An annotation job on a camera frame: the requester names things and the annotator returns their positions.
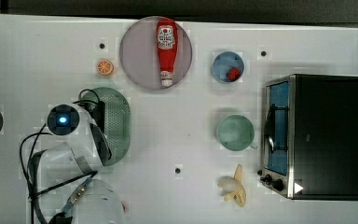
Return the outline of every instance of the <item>orange slice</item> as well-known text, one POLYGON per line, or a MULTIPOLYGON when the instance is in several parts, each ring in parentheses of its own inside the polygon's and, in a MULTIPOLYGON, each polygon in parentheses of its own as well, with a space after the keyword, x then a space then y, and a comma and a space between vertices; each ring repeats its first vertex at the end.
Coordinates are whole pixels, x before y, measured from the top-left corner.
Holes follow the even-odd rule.
POLYGON ((100 74, 108 76, 113 74, 113 70, 115 67, 110 61, 102 59, 98 62, 97 68, 100 74))

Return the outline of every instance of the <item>round plate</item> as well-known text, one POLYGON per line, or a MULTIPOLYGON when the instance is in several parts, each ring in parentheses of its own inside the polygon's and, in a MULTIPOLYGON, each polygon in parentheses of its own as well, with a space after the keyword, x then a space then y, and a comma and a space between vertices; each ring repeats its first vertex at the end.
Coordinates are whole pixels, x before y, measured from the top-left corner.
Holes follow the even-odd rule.
POLYGON ((227 78, 228 71, 233 67, 237 67, 240 70, 241 77, 245 70, 245 64, 240 55, 230 51, 219 54, 213 62, 212 72, 214 78, 223 83, 233 82, 227 78))
MULTIPOLYGON (((150 89, 166 89, 161 85, 157 55, 156 26, 163 17, 146 17, 137 21, 124 34, 120 45, 120 61, 127 76, 136 84, 150 89)), ((178 28, 178 51, 173 68, 172 86, 187 73, 192 59, 190 40, 183 28, 178 28)))
POLYGON ((240 151, 252 144, 255 138, 255 129, 252 122, 246 117, 231 115, 220 122, 216 136, 225 148, 240 151))

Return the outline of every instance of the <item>toaster oven window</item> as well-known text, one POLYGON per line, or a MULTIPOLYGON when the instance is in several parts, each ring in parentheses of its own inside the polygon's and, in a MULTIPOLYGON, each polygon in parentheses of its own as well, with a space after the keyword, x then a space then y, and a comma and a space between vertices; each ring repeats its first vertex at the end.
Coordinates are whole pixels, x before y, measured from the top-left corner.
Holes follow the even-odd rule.
POLYGON ((287 126, 289 107, 289 83, 270 86, 270 113, 274 113, 273 146, 268 151, 268 169, 281 175, 287 174, 287 126))

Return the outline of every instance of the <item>bottle label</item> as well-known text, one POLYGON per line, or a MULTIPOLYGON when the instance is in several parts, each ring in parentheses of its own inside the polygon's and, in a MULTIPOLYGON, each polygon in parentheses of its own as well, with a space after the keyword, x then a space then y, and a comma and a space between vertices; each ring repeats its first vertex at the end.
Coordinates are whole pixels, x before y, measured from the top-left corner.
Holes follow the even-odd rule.
POLYGON ((158 28, 158 47, 161 49, 172 49, 175 44, 173 28, 170 25, 159 26, 158 28))
POLYGON ((160 74, 161 74, 161 79, 172 79, 172 73, 169 73, 167 71, 162 71, 160 74))

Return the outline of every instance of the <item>red object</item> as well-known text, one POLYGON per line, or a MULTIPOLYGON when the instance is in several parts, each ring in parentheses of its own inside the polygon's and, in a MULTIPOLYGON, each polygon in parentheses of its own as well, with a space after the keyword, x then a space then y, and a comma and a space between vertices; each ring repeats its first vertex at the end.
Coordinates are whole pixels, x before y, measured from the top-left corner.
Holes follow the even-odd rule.
POLYGON ((172 72, 178 49, 178 31, 175 21, 170 19, 160 20, 157 23, 156 36, 161 81, 164 85, 164 80, 167 80, 167 85, 164 86, 171 86, 172 72))
POLYGON ((235 81, 240 77, 240 75, 241 75, 240 69, 238 69, 237 67, 233 67, 228 71, 227 78, 230 81, 235 81))

